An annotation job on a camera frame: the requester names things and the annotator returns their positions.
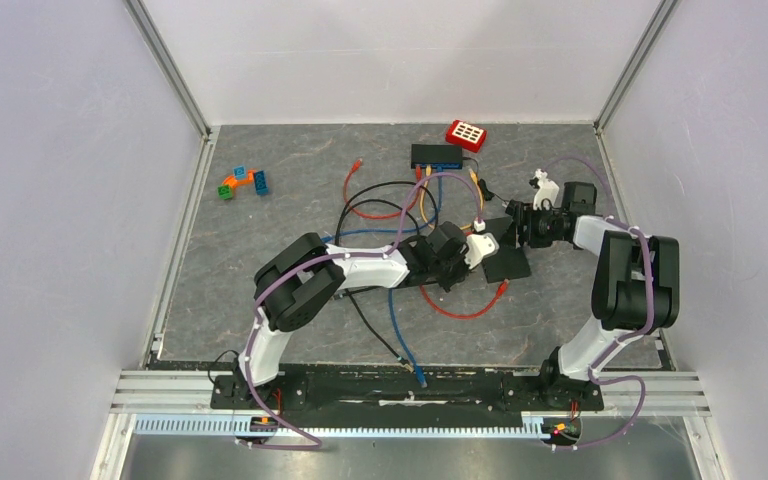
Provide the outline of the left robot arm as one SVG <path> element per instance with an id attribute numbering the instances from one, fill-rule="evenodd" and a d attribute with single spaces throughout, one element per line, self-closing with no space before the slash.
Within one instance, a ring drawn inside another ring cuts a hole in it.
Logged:
<path id="1" fill-rule="evenodd" d="M 251 408 L 271 401 L 292 333 L 338 291 L 428 284 L 449 291 L 498 249 L 492 234 L 466 234 L 450 222 L 377 248 L 338 246 L 315 233 L 299 237 L 254 276 L 254 323 L 237 360 L 236 396 Z"/>

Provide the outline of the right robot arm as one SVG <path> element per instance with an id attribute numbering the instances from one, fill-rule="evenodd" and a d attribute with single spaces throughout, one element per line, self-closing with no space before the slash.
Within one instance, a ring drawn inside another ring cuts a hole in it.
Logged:
<path id="1" fill-rule="evenodd" d="M 672 326 L 680 308 L 680 247 L 676 239 L 648 236 L 637 227 L 596 213 L 597 188 L 533 179 L 535 198 L 510 200 L 505 212 L 521 246 L 548 248 L 564 241 L 597 258 L 591 316 L 568 342 L 543 361 L 535 381 L 540 400 L 562 408 L 588 400 L 598 375 L 629 344 Z"/>

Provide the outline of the black network switch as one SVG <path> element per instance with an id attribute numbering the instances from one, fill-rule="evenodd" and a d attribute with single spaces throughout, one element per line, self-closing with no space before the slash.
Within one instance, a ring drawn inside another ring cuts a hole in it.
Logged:
<path id="1" fill-rule="evenodd" d="M 463 168 L 463 149 L 452 144 L 412 144 L 410 167 L 432 170 L 460 170 Z"/>

